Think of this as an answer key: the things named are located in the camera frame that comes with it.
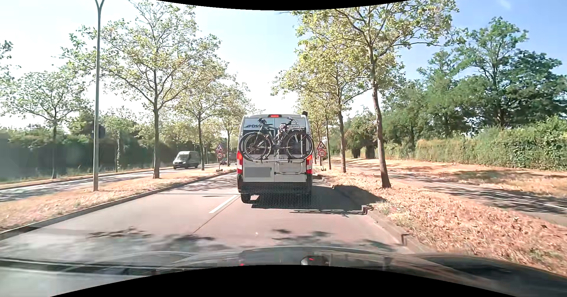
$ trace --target sign post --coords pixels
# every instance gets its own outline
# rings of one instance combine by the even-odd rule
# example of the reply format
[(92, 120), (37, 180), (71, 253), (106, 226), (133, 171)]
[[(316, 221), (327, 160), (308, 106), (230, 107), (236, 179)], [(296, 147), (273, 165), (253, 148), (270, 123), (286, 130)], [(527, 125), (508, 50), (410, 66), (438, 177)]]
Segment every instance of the sign post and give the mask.
[(319, 145), (317, 146), (317, 154), (319, 154), (319, 161), (321, 162), (321, 170), (324, 171), (326, 169), (322, 168), (322, 158), (325, 157), (325, 155), (327, 155), (327, 148), (325, 147), (325, 144), (323, 144), (322, 141), (320, 141)]
[(224, 154), (223, 154), (224, 149), (222, 148), (222, 143), (219, 143), (214, 151), (216, 152), (216, 160), (218, 162), (218, 169), (216, 169), (216, 171), (222, 172), (221, 161), (220, 161), (220, 159), (222, 159), (223, 156), (224, 156)]

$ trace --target lamp post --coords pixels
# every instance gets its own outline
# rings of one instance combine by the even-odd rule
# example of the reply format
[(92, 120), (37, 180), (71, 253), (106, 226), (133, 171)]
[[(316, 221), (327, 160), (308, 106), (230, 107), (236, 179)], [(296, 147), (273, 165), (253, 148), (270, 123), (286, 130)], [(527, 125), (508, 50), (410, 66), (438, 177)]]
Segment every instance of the lamp post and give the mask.
[(95, 87), (95, 130), (94, 130), (94, 154), (92, 161), (92, 189), (99, 190), (99, 84), (100, 84), (100, 12), (103, 9), (104, 0), (99, 4), (95, 0), (98, 13), (98, 26), (96, 29), (96, 87)]

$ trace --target car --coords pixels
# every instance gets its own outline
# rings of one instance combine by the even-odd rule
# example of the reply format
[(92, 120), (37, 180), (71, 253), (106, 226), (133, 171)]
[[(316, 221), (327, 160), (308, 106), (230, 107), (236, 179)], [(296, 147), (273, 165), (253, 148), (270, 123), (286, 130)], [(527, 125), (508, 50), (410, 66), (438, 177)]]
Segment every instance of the car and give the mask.
[[(311, 189), (313, 185), (313, 156), (310, 147), (310, 154), (305, 159), (290, 159), (284, 151), (277, 152), (271, 148), (265, 160), (247, 160), (243, 156), (241, 144), (242, 137), (250, 132), (258, 132), (260, 128), (267, 129), (274, 136), (276, 129), (282, 125), (290, 123), (291, 127), (299, 129), (302, 133), (311, 137), (311, 125), (307, 117), (307, 112), (303, 114), (252, 114), (245, 115), (240, 124), (239, 142), (237, 150), (237, 189), (243, 203), (252, 203), (253, 195), (263, 194), (295, 194), (302, 195), (308, 202), (311, 201)], [(305, 152), (298, 157), (306, 156)]]

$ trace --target curb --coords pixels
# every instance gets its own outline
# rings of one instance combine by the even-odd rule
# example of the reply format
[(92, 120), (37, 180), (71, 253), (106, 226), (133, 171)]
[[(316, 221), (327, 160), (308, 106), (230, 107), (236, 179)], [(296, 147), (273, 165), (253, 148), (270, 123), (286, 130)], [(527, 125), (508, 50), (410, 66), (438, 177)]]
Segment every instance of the curb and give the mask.
[[(362, 203), (367, 202), (366, 199), (359, 197), (357, 194), (353, 194), (350, 192), (343, 192), (339, 187), (335, 187), (334, 184), (330, 183), (328, 178), (326, 177), (322, 177), (322, 178), (327, 185), (330, 185), (332, 189), (339, 191), (342, 195), (350, 199), (354, 199), (356, 202), (362, 202)], [(377, 224), (379, 224), (379, 226), (383, 227), (394, 238), (398, 239), (402, 246), (407, 247), (414, 253), (436, 253), (436, 250), (433, 250), (427, 247), (426, 245), (420, 243), (415, 237), (407, 233), (405, 229), (394, 224), (386, 216), (374, 211), (373, 208), (369, 208), (368, 205), (364, 205), (362, 211), (366, 212), (366, 214), (369, 217), (371, 217)]]
[[(170, 170), (173, 169), (173, 167), (167, 167), (167, 168), (160, 168), (159, 170)], [(143, 171), (139, 171), (139, 170), (133, 170), (135, 172), (119, 172), (119, 173), (103, 173), (103, 174), (99, 174), (99, 177), (105, 177), (105, 176), (117, 176), (117, 175), (124, 175), (124, 174), (136, 174), (136, 173), (144, 173), (144, 172), (153, 172), (153, 169), (148, 169), (148, 170), (143, 170)], [(28, 186), (37, 186), (37, 185), (44, 185), (44, 184), (53, 184), (53, 183), (61, 183), (61, 182), (72, 182), (72, 181), (81, 181), (83, 179), (90, 179), (92, 178), (92, 175), (90, 176), (84, 176), (84, 177), (77, 177), (77, 178), (69, 178), (69, 179), (60, 179), (58, 181), (52, 181), (52, 180), (39, 180), (39, 181), (44, 181), (44, 182), (37, 182), (37, 183), (32, 183), (32, 184), (26, 184), (26, 185), (20, 185), (20, 186), (14, 186), (10, 184), (4, 184), (5, 186), (0, 186), (0, 191), (2, 190), (9, 190), (9, 189), (17, 189), (20, 187), (28, 187)]]
[(192, 181), (181, 183), (179, 185), (166, 186), (166, 187), (163, 187), (161, 189), (152, 190), (152, 191), (145, 192), (145, 193), (142, 193), (142, 194), (132, 195), (132, 196), (129, 196), (129, 197), (113, 200), (111, 202), (102, 203), (102, 204), (98, 204), (98, 205), (95, 205), (95, 206), (87, 207), (87, 208), (84, 208), (82, 210), (72, 212), (72, 213), (67, 213), (67, 214), (64, 214), (64, 215), (61, 215), (61, 216), (58, 216), (58, 217), (46, 219), (46, 220), (43, 220), (43, 221), (36, 221), (34, 223), (31, 223), (31, 224), (27, 224), (27, 225), (20, 226), (20, 227), (17, 227), (17, 228), (8, 229), (7, 231), (0, 232), (0, 240), (4, 240), (4, 239), (8, 239), (10, 237), (18, 236), (18, 235), (21, 235), (21, 234), (24, 234), (24, 233), (27, 233), (27, 232), (34, 231), (35, 229), (38, 229), (38, 228), (46, 227), (46, 226), (49, 226), (49, 225), (52, 225), (52, 224), (55, 224), (55, 223), (59, 223), (61, 221), (66, 221), (68, 219), (84, 215), (84, 214), (89, 214), (89, 213), (92, 213), (92, 212), (95, 212), (95, 211), (99, 211), (99, 210), (102, 210), (102, 209), (107, 208), (107, 207), (111, 207), (111, 206), (115, 206), (115, 205), (122, 204), (122, 203), (125, 203), (125, 202), (129, 202), (129, 201), (134, 200), (134, 199), (139, 199), (139, 198), (146, 197), (146, 196), (156, 194), (156, 193), (159, 193), (159, 192), (171, 190), (171, 189), (174, 189), (176, 187), (185, 186), (185, 185), (188, 185), (188, 184), (191, 184), (191, 183), (204, 181), (204, 180), (209, 179), (209, 178), (213, 178), (213, 177), (217, 177), (217, 176), (221, 176), (221, 175), (226, 175), (226, 174), (230, 174), (230, 173), (233, 173), (233, 172), (235, 172), (235, 171), (229, 170), (229, 171), (221, 172), (221, 173), (218, 173), (218, 174), (213, 174), (211, 176), (200, 177), (200, 178), (194, 179)]

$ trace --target grass median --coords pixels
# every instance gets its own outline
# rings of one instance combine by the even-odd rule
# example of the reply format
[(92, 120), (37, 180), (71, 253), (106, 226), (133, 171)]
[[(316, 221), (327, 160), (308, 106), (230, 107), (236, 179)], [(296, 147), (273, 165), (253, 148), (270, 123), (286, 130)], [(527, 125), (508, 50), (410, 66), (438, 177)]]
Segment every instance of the grass median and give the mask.
[[(172, 169), (173, 167), (163, 167), (160, 168), (160, 170), (167, 170), (167, 169)], [(100, 177), (102, 176), (111, 176), (111, 175), (117, 175), (117, 174), (129, 174), (129, 173), (137, 173), (137, 172), (152, 172), (153, 169), (131, 169), (131, 170), (122, 170), (122, 171), (118, 171), (118, 172), (101, 172), (99, 174)], [(21, 179), (18, 181), (4, 181), (4, 182), (0, 182), (0, 190), (3, 189), (11, 189), (13, 187), (23, 187), (23, 186), (30, 186), (30, 185), (38, 185), (38, 184), (42, 184), (42, 183), (57, 183), (57, 182), (64, 182), (64, 181), (72, 181), (74, 179), (83, 179), (83, 178), (92, 178), (92, 173), (91, 174), (85, 174), (85, 173), (78, 173), (78, 174), (72, 174), (72, 175), (67, 175), (67, 176), (61, 176), (58, 178), (49, 178), (49, 177), (33, 177), (33, 178), (27, 178), (27, 179)]]
[[(332, 159), (339, 165), (339, 159)], [(378, 168), (377, 159), (346, 159), (347, 165), (358, 168)], [(567, 172), (521, 168), (488, 167), (476, 164), (387, 160), (392, 173), (417, 173), (446, 182), (459, 182), (511, 191), (567, 197)]]
[(103, 182), (97, 192), (92, 187), (76, 187), (53, 194), (28, 197), (0, 203), (0, 231), (24, 226), (36, 221), (44, 221), (63, 214), (72, 213), (84, 208), (111, 202), (128, 196), (161, 189), (167, 186), (180, 185), (197, 178), (211, 176), (218, 167), (186, 169), (161, 174), (161, 178), (132, 177), (124, 181)]
[(567, 275), (567, 228), (531, 216), (392, 181), (371, 173), (318, 172), (382, 199), (374, 208), (439, 252), (499, 258)]

